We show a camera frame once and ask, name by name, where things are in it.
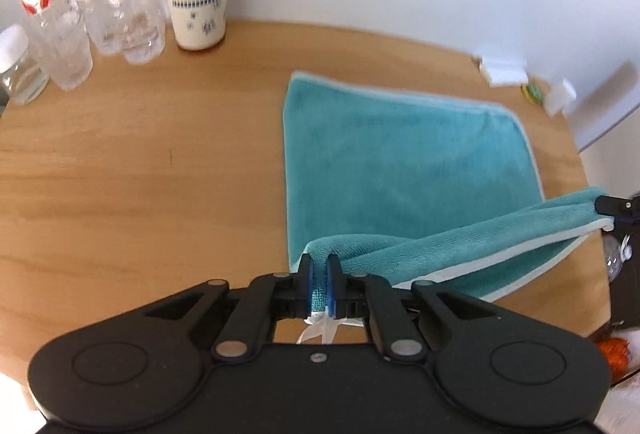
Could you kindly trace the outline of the teal towel white trim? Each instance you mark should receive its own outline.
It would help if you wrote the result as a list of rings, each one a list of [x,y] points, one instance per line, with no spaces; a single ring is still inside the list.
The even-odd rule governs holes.
[[[510,110],[295,72],[283,108],[288,264],[314,268],[304,340],[331,342],[326,261],[497,301],[613,226],[600,189],[547,198]]]

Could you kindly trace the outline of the white cabinet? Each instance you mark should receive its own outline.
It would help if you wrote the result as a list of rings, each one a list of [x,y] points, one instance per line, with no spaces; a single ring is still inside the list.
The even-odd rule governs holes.
[[[612,130],[639,107],[639,67],[621,64],[566,116],[579,151]]]

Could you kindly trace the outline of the white paper roll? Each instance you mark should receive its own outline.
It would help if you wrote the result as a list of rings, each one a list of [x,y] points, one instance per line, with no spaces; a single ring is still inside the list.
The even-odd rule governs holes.
[[[570,81],[563,79],[552,86],[544,95],[542,107],[549,117],[554,117],[572,105],[577,98],[576,90]]]

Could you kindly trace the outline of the orange object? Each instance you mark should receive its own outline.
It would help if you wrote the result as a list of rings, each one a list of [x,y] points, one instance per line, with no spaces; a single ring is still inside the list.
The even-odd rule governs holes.
[[[629,342],[624,338],[615,338],[615,336],[613,336],[613,338],[598,341],[596,345],[608,362],[612,380],[622,380],[627,374],[631,361]]]

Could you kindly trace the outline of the green yellow small wrapper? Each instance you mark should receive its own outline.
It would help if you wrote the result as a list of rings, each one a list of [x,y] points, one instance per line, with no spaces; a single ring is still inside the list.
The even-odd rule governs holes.
[[[521,92],[529,103],[541,106],[544,104],[544,93],[534,83],[521,86]]]

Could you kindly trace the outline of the white crumpled tissue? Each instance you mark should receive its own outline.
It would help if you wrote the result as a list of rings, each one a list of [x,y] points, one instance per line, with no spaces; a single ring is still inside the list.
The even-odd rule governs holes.
[[[480,57],[478,69],[492,88],[522,86],[528,82],[526,68],[521,64]]]

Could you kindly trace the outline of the small jar white lid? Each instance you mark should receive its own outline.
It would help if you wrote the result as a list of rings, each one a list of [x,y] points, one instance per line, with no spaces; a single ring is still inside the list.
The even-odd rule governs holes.
[[[38,98],[49,82],[29,52],[29,40],[25,29],[14,24],[0,36],[1,87],[11,102],[26,105]]]

